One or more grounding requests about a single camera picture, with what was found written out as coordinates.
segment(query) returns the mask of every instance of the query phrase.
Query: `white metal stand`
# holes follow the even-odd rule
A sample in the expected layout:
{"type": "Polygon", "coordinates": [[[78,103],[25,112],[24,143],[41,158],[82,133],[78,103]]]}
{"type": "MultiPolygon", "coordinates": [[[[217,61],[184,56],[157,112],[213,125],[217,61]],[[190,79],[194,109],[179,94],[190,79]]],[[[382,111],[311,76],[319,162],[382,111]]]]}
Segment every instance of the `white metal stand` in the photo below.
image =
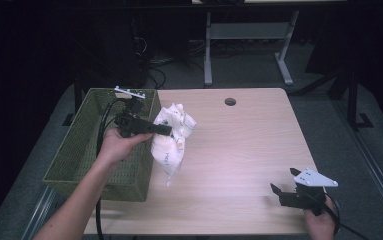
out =
{"type": "Polygon", "coordinates": [[[294,11],[289,22],[279,23],[211,23],[210,12],[206,23],[206,55],[204,56],[204,84],[213,84],[210,60],[211,39],[284,39],[284,45],[275,59],[286,85],[292,85],[287,65],[284,62],[288,46],[293,36],[299,11],[294,11]]]}

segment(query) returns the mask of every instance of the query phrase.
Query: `gray carpet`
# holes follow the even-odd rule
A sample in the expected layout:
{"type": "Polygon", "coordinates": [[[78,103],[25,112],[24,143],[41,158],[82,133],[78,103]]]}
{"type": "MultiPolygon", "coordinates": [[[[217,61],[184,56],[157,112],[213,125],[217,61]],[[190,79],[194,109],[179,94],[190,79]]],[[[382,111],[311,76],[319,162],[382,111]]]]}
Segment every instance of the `gray carpet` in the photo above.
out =
{"type": "MultiPolygon", "coordinates": [[[[250,45],[238,55],[229,58],[213,58],[212,88],[280,87],[287,92],[300,89],[320,77],[306,74],[305,66],[310,57],[310,45],[292,45],[286,62],[295,84],[286,87],[273,58],[280,43],[272,45],[250,45]]],[[[203,58],[193,58],[202,66],[203,58]]],[[[195,64],[173,63],[158,68],[166,74],[166,89],[203,88],[203,71],[195,64]]],[[[151,71],[161,82],[162,76],[151,71]]],[[[291,97],[290,101],[311,150],[318,170],[337,180],[337,189],[327,189],[340,202],[342,222],[369,239],[383,239],[383,197],[372,180],[363,154],[357,148],[346,123],[337,112],[337,106],[345,108],[345,99],[332,102],[326,97],[330,84],[325,84],[303,97],[291,97]]],[[[144,88],[153,88],[148,82],[144,88]]],[[[375,99],[365,89],[359,91],[359,112],[364,112],[375,128],[361,129],[358,133],[366,142],[383,170],[383,114],[375,99]]],[[[22,172],[0,209],[0,239],[21,239],[33,216],[35,204],[44,191],[41,182],[57,148],[63,140],[67,127],[61,126],[67,114],[74,111],[73,88],[70,87],[60,99],[54,113],[29,156],[22,172]]],[[[63,203],[56,196],[48,216],[63,203]]],[[[110,236],[111,239],[131,239],[132,236],[110,236]]],[[[96,236],[84,236],[96,239],[96,236]]],[[[195,239],[194,237],[139,236],[138,239],[195,239]]],[[[308,236],[212,236],[210,239],[308,239],[308,236]]],[[[358,239],[342,229],[336,239],[358,239]]]]}

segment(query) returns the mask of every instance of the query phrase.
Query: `green woven basket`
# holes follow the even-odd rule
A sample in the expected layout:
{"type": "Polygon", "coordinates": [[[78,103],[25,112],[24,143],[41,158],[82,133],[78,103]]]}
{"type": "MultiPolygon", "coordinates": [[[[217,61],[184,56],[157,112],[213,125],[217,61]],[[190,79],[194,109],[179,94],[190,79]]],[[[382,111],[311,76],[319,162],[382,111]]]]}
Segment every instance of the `green woven basket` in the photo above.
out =
{"type": "MultiPolygon", "coordinates": [[[[144,107],[139,117],[153,122],[160,112],[160,100],[156,90],[131,90],[145,93],[144,107]]],[[[57,151],[43,181],[63,196],[70,196],[90,169],[96,157],[98,129],[108,103],[113,102],[116,92],[111,89],[90,89],[69,131],[57,151]]],[[[107,118],[110,121],[123,110],[123,102],[116,102],[107,118]]],[[[110,123],[109,128],[116,127],[110,123]]],[[[115,201],[143,202],[147,198],[153,166],[151,140],[137,145],[128,159],[109,178],[101,198],[115,201]]]]}

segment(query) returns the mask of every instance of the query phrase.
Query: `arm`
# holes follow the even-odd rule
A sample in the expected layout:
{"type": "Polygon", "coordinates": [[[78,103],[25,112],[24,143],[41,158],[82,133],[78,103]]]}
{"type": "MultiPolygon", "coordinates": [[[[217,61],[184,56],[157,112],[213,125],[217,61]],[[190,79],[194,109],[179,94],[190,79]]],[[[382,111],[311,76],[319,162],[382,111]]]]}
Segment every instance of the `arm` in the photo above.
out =
{"type": "MultiPolygon", "coordinates": [[[[329,197],[326,198],[326,205],[333,209],[333,203],[329,197]]],[[[335,223],[332,217],[325,211],[315,216],[312,210],[304,210],[306,228],[312,240],[333,240],[335,223]]]]}
{"type": "Polygon", "coordinates": [[[91,169],[34,239],[80,239],[110,175],[136,144],[150,137],[139,134],[122,138],[116,129],[108,130],[91,169]]]}

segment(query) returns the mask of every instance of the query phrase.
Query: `white plastic bag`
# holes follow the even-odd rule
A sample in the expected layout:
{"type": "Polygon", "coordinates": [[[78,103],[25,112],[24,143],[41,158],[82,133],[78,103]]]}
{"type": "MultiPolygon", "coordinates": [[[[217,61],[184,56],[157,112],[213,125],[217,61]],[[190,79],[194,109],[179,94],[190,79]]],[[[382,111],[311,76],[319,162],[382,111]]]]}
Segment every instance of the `white plastic bag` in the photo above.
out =
{"type": "Polygon", "coordinates": [[[181,168],[185,139],[191,135],[197,123],[184,111],[182,104],[172,103],[169,108],[160,110],[154,124],[172,127],[170,136],[156,134],[151,145],[151,153],[168,175],[167,186],[170,186],[172,176],[181,168]]]}

